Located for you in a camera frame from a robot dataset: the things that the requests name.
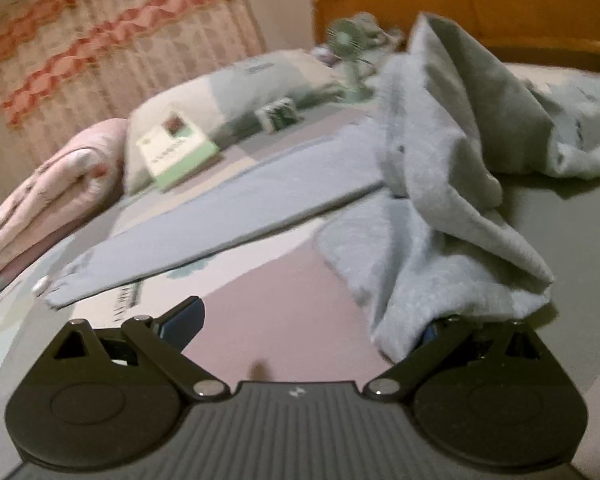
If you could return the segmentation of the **patchwork floral bed sheet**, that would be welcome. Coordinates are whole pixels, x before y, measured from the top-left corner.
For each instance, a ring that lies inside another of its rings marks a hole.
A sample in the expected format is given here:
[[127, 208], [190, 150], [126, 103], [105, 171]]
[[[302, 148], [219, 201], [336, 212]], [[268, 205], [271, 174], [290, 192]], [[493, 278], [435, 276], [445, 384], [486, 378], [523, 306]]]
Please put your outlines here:
[[[102, 240], [181, 205], [265, 156], [333, 132], [363, 114], [361, 105], [314, 108], [300, 126], [253, 136], [231, 148], [219, 166], [170, 192], [148, 190], [122, 200], [55, 245], [0, 293], [0, 479], [20, 463], [4, 426], [7, 399], [69, 318], [116, 326], [198, 295], [206, 304], [207, 322], [186, 353], [230, 384], [243, 379], [366, 382], [384, 369], [361, 309], [317, 250], [321, 218], [59, 311], [34, 293], [39, 281]], [[588, 430], [573, 471], [600, 479], [600, 179], [505, 175], [501, 184], [502, 217], [555, 274], [552, 301], [532, 324], [588, 404]]]

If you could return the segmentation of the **pink rolled quilt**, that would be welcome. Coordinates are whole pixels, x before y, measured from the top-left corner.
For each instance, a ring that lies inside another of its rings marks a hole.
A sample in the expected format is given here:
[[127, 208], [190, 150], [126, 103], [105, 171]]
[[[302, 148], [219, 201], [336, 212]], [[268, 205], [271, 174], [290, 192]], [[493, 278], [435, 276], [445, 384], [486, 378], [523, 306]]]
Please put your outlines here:
[[122, 194], [128, 122], [74, 136], [0, 205], [0, 276], [15, 276]]

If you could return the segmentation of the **light grey sweatpants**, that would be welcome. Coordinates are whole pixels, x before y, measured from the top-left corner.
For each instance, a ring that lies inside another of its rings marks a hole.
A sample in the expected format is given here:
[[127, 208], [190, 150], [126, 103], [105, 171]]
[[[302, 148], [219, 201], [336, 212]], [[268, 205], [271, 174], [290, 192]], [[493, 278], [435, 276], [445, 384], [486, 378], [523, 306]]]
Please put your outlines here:
[[380, 76], [378, 109], [90, 249], [45, 300], [60, 309], [338, 208], [317, 240], [389, 359], [436, 318], [525, 318], [554, 276], [500, 215], [500, 174], [600, 178], [600, 96], [519, 80], [456, 23], [419, 17]]

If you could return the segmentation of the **small white remote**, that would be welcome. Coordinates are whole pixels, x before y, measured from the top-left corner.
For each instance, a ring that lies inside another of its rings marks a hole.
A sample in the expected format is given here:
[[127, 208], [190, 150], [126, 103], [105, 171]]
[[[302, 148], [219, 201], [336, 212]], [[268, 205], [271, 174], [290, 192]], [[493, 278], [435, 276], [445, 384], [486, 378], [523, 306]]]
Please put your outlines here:
[[50, 277], [45, 275], [35, 282], [32, 287], [32, 292], [35, 294], [35, 296], [41, 296], [42, 293], [46, 291], [48, 284], [50, 284]]

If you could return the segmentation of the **small white green box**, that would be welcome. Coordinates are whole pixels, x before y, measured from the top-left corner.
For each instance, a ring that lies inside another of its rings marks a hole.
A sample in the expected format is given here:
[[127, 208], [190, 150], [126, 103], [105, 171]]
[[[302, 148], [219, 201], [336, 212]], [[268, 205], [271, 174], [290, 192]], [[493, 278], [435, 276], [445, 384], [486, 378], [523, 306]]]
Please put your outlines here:
[[262, 106], [256, 110], [256, 116], [266, 133], [273, 133], [300, 122], [296, 104], [291, 98], [283, 98]]

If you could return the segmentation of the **grey and cream pillow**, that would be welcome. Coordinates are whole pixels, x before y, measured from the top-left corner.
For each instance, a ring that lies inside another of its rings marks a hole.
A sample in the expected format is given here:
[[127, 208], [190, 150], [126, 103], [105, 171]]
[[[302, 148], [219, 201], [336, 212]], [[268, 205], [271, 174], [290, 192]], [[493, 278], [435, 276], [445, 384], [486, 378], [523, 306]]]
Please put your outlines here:
[[260, 130], [256, 111], [265, 105], [289, 98], [303, 110], [332, 101], [341, 91], [336, 70], [301, 49], [245, 58], [164, 90], [129, 117], [124, 192], [134, 195], [150, 185], [137, 142], [171, 110], [182, 112], [225, 150]]

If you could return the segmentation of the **small green desk fan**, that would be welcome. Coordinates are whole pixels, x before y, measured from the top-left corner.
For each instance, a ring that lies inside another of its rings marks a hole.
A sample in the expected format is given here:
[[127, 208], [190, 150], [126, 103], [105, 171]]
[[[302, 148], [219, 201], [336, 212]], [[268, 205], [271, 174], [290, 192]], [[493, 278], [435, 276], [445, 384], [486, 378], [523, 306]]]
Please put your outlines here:
[[358, 58], [366, 47], [366, 35], [360, 25], [350, 18], [331, 22], [326, 32], [326, 44], [343, 65], [343, 101], [357, 103], [368, 100], [373, 91], [364, 84]]

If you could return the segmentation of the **green and white book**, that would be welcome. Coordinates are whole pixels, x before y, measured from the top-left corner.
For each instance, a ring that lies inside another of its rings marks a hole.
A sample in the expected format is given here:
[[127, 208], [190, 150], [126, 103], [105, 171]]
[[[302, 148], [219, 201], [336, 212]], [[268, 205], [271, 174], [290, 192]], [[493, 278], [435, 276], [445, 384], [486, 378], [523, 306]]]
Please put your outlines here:
[[161, 191], [214, 164], [221, 149], [182, 110], [168, 107], [137, 140], [148, 174]]

